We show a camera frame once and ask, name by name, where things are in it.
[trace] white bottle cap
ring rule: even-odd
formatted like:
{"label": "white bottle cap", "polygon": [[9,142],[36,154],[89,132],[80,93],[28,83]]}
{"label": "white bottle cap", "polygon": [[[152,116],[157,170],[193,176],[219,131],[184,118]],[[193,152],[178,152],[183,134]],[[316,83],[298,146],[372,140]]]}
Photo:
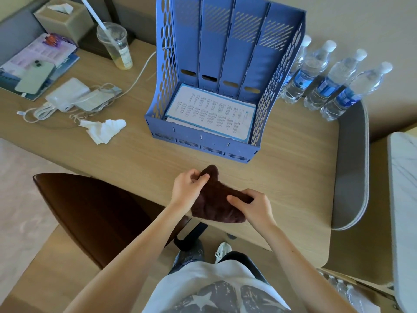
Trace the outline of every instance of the white bottle cap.
{"label": "white bottle cap", "polygon": [[355,53],[355,55],[353,56],[353,58],[356,60],[356,61],[362,61],[363,59],[365,59],[366,58],[366,56],[368,56],[368,53],[366,52],[366,50],[365,49],[358,49],[357,51],[356,51],[356,53]]}
{"label": "white bottle cap", "polygon": [[307,34],[304,35],[303,42],[301,43],[301,46],[307,47],[311,43],[311,37]]}
{"label": "white bottle cap", "polygon": [[333,50],[335,50],[335,48],[336,48],[336,42],[334,42],[334,41],[332,41],[332,40],[328,40],[328,41],[326,41],[324,44],[323,44],[323,49],[326,51],[326,52],[332,52]]}
{"label": "white bottle cap", "polygon": [[377,70],[380,73],[389,73],[392,70],[392,64],[390,62],[384,61],[377,67]]}

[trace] forearm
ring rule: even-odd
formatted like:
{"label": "forearm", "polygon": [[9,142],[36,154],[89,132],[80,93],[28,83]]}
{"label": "forearm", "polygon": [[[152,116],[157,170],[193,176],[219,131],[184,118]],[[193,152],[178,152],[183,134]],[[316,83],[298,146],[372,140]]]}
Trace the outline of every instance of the forearm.
{"label": "forearm", "polygon": [[128,313],[149,269],[180,221],[171,206],[112,260],[76,297],[64,313]]}
{"label": "forearm", "polygon": [[261,235],[268,242],[295,292],[311,313],[355,313],[356,311],[305,259],[277,226]]}

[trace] white marble surface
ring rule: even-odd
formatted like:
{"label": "white marble surface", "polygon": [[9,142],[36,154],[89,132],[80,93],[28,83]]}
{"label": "white marble surface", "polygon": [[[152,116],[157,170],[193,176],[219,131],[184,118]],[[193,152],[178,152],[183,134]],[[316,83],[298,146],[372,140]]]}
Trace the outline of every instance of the white marble surface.
{"label": "white marble surface", "polygon": [[32,176],[66,169],[0,139],[0,304],[58,225]]}
{"label": "white marble surface", "polygon": [[417,138],[388,137],[395,298],[405,313],[417,308]]}

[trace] brown cloth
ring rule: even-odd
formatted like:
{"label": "brown cloth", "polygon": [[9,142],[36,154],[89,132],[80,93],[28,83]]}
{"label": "brown cloth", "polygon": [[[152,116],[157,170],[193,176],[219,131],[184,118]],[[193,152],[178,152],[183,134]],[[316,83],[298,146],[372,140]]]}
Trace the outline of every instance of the brown cloth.
{"label": "brown cloth", "polygon": [[253,198],[222,184],[218,180],[218,169],[215,165],[208,166],[200,173],[200,176],[206,173],[210,175],[210,179],[201,189],[200,195],[191,207],[192,215],[223,223],[243,223],[246,221],[243,213],[227,202],[226,197],[231,194],[245,203],[251,203]]}

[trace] white straw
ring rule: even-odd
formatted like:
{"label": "white straw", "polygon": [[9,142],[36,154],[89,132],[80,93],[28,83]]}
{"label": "white straw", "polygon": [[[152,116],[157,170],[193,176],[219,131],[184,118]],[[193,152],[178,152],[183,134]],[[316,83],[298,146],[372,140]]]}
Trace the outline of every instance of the white straw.
{"label": "white straw", "polygon": [[117,49],[120,50],[119,45],[117,44],[117,42],[114,40],[114,38],[111,36],[110,32],[108,31],[108,29],[106,28],[106,26],[103,24],[103,22],[101,21],[101,19],[98,17],[98,15],[96,14],[96,12],[94,12],[93,8],[91,7],[90,3],[88,3],[87,0],[81,0],[84,5],[86,6],[87,10],[90,12],[90,14],[94,17],[94,19],[96,20],[96,22],[98,23],[98,25],[100,26],[100,28],[103,30],[104,34],[106,34],[107,38],[110,40],[111,44]]}

